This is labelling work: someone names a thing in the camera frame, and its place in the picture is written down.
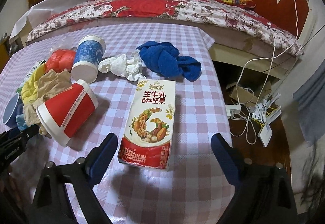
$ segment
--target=red plastic bag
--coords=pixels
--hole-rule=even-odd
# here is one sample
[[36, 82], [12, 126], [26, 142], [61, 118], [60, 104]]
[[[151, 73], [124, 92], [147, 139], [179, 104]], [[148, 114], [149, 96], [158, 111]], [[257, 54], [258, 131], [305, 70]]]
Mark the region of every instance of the red plastic bag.
[[54, 51], [46, 62], [45, 73], [48, 73], [51, 69], [56, 73], [60, 73], [64, 71], [64, 69], [71, 72], [75, 56], [76, 52], [72, 50], [58, 49]]

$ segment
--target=floral bedsheet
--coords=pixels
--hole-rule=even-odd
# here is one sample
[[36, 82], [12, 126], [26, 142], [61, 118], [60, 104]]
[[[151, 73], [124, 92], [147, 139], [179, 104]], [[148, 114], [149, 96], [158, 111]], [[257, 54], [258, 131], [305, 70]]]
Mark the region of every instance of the floral bedsheet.
[[[205, 23], [245, 32], [273, 46], [267, 19], [253, 11], [214, 0], [90, 0], [41, 23], [29, 33], [27, 41], [81, 21], [107, 17], [157, 17]], [[276, 25], [272, 27], [277, 49], [285, 50], [293, 44], [295, 36]], [[298, 56], [303, 54], [300, 48], [296, 41], [287, 52]]]

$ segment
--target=red carton bottom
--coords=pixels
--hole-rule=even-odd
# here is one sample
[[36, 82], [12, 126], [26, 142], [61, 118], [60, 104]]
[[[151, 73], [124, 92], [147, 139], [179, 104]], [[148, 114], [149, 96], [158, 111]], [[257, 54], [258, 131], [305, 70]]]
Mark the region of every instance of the red carton bottom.
[[140, 147], [122, 138], [118, 153], [120, 162], [140, 167], [167, 169], [170, 141], [155, 147]]

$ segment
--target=wall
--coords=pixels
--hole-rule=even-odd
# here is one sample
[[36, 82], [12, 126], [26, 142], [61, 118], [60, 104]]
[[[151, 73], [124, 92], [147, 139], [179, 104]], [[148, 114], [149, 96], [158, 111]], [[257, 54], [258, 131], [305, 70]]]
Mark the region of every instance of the wall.
[[28, 11], [28, 0], [7, 0], [0, 12], [0, 36], [11, 31], [20, 17]]
[[[312, 9], [311, 12], [317, 17], [316, 24], [311, 33], [311, 36], [313, 36], [325, 24], [325, 6], [321, 0], [308, 1], [309, 7]], [[305, 55], [301, 56], [301, 62], [295, 66], [279, 88], [281, 97], [277, 103], [282, 106], [282, 121], [290, 148], [292, 186], [295, 192], [299, 192], [303, 187], [303, 165], [312, 148], [309, 148], [303, 139], [299, 127], [297, 105], [293, 100], [292, 94], [311, 77], [323, 62], [325, 58], [324, 36], [325, 32], [320, 32], [305, 47]], [[325, 147], [325, 137], [319, 140], [319, 145], [319, 149]]]

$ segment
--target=checkered tablecloth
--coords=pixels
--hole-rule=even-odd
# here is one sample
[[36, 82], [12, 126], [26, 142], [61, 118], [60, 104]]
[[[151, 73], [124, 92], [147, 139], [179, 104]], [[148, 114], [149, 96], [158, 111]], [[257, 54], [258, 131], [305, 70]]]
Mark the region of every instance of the checkered tablecloth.
[[[176, 78], [174, 133], [170, 170], [158, 171], [120, 164], [117, 155], [94, 192], [113, 223], [211, 223], [215, 224], [228, 205], [233, 188], [228, 184], [210, 148], [214, 133], [231, 144], [230, 129], [219, 81], [208, 48], [214, 40], [202, 30], [172, 24], [124, 24], [88, 28], [66, 33], [77, 45], [87, 34], [97, 34], [106, 42], [104, 57], [131, 55], [149, 40], [169, 41], [184, 56], [202, 64], [202, 74], [191, 83]], [[64, 35], [34, 43], [9, 60], [0, 75], [0, 116], [27, 72], [36, 61], [49, 56]], [[144, 68], [147, 78], [163, 79]], [[98, 74], [90, 86], [99, 106], [76, 133], [70, 147], [37, 136], [27, 151], [13, 164], [13, 172], [24, 200], [33, 197], [40, 171], [47, 161], [56, 165], [85, 157], [113, 132], [121, 141], [136, 88], [112, 73]], [[0, 131], [8, 128], [1, 124]], [[72, 186], [68, 186], [72, 207], [79, 223], [85, 223]]]

